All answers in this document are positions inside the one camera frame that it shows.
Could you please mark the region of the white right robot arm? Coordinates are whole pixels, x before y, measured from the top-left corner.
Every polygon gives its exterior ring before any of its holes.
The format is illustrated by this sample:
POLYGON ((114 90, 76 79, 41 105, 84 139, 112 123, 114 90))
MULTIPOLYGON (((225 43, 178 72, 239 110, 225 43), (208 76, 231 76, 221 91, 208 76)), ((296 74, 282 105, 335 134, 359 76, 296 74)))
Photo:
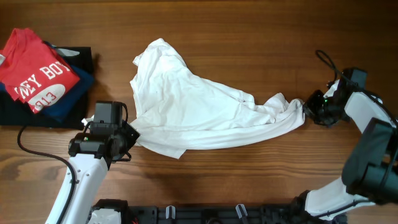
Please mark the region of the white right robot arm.
POLYGON ((397 203, 397 119, 365 89, 367 76, 358 68, 335 70, 328 92, 315 91, 303 106, 320 126, 354 121, 361 137, 341 176, 305 194, 302 223, 330 222, 358 207, 397 203))

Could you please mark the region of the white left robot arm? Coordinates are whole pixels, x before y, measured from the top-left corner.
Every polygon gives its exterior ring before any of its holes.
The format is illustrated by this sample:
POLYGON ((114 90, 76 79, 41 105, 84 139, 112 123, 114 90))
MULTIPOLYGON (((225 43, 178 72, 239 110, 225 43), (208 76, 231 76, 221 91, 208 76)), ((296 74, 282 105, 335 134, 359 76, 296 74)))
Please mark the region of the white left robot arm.
POLYGON ((98 101, 95 114, 68 145, 67 171, 47 223, 85 223, 111 164, 131 160, 140 134, 128 123, 125 103, 98 101))

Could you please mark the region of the white t-shirt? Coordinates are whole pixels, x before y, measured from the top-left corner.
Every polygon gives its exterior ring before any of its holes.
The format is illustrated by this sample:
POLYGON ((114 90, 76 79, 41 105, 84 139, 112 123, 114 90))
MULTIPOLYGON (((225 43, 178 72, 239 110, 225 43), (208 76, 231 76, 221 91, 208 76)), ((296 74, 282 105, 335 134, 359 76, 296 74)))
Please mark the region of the white t-shirt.
POLYGON ((164 39, 133 63, 139 145, 180 158, 187 150, 239 147, 276 138, 305 122, 303 102, 277 93, 258 105, 248 93, 194 75, 164 39))

